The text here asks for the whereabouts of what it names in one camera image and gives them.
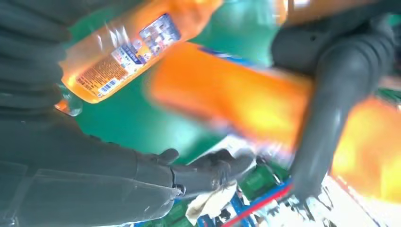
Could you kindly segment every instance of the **barcode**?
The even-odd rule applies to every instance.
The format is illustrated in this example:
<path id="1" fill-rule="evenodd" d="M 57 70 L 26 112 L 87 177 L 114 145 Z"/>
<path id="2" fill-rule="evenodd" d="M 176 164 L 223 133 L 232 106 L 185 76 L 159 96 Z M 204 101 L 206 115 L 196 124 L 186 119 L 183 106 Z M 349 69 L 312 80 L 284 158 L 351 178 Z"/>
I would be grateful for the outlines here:
<path id="1" fill-rule="evenodd" d="M 110 91 L 112 91 L 114 88 L 116 88 L 120 84 L 119 80 L 116 78 L 113 78 L 110 80 L 107 84 L 105 84 L 102 88 L 99 89 L 99 92 L 102 93 L 103 95 L 106 95 Z"/>

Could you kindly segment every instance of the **red stripe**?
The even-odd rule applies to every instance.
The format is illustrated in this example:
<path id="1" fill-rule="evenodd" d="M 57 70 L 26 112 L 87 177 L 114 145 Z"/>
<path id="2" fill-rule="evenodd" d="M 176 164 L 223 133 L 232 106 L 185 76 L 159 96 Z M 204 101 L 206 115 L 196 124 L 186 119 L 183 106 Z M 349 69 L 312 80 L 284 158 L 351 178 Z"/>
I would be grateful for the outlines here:
<path id="1" fill-rule="evenodd" d="M 240 215 L 238 215 L 237 217 L 235 217 L 234 219 L 231 219 L 230 221 L 228 221 L 227 223 L 224 223 L 223 227 L 230 227 L 233 224 L 241 221 L 242 219 L 244 219 L 245 217 L 249 216 L 250 214 L 252 214 L 253 212 L 260 210 L 261 208 L 263 208 L 264 206 L 266 206 L 267 204 L 269 204 L 271 201 L 276 200 L 280 197 L 285 196 L 289 191 L 290 191 L 291 187 L 286 187 L 283 190 L 277 192 L 276 194 L 266 198 L 265 200 L 262 200 L 260 203 L 254 205 L 253 207 L 249 208 L 248 210 L 244 211 L 243 213 L 241 213 Z"/>

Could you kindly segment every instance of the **bottle label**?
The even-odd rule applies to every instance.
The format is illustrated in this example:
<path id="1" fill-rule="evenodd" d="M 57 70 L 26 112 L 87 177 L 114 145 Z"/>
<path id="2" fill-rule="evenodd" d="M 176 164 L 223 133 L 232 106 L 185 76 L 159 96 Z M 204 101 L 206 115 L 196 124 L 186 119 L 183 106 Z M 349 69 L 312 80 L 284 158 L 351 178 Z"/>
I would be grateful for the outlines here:
<path id="1" fill-rule="evenodd" d="M 105 96 L 125 80 L 138 76 L 139 69 L 180 38 L 170 15 L 163 14 L 142 29 L 131 43 L 118 47 L 76 80 L 95 96 Z"/>

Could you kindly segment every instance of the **orange bottle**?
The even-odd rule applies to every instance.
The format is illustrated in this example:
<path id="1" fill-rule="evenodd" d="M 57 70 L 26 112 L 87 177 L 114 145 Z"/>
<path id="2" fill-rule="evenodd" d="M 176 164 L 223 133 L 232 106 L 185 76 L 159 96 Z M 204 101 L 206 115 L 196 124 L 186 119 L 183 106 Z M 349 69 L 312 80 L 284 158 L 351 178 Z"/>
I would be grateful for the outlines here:
<path id="1" fill-rule="evenodd" d="M 89 103 L 105 100 L 171 46 L 199 34 L 222 1 L 145 1 L 67 51 L 64 85 Z"/>
<path id="2" fill-rule="evenodd" d="M 244 66 L 251 65 L 182 44 L 163 59 L 151 77 L 149 93 L 175 110 L 210 122 L 228 122 L 247 138 L 294 148 L 312 93 L 311 81 L 289 72 Z M 401 203 L 400 135 L 399 110 L 371 97 L 351 112 L 332 174 L 364 196 Z"/>

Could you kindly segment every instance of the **orange liquid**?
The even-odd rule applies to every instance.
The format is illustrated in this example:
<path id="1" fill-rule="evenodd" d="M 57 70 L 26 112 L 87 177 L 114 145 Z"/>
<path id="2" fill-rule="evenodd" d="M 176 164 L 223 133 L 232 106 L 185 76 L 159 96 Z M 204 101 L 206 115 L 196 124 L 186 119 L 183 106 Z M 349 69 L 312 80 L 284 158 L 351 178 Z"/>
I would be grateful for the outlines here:
<path id="1" fill-rule="evenodd" d="M 151 78 L 158 103 L 210 121 L 226 121 L 254 141 L 296 147 L 312 82 L 275 69 L 258 72 L 185 43 Z M 349 116 L 332 174 L 364 196 L 401 202 L 401 113 L 369 98 Z"/>
<path id="2" fill-rule="evenodd" d="M 61 62 L 64 70 L 62 81 L 69 90 L 89 103 L 105 100 L 157 62 L 171 46 L 199 34 L 221 4 L 222 0 L 148 0 L 71 47 L 67 59 Z M 167 15 L 170 21 L 166 22 L 165 18 L 161 21 L 163 15 Z M 155 21 L 170 30 L 160 32 L 161 24 L 153 26 Z M 144 30 L 152 35 L 145 37 L 141 33 Z M 167 42 L 164 39 L 171 30 L 177 31 L 178 38 Z M 132 52 L 135 54 L 137 51 L 134 58 L 141 58 L 141 67 L 135 63 L 127 70 L 127 64 L 116 63 L 111 53 L 130 42 L 137 45 Z M 151 42 L 155 49 L 148 45 Z M 104 87 L 110 82 L 113 82 L 112 90 Z"/>

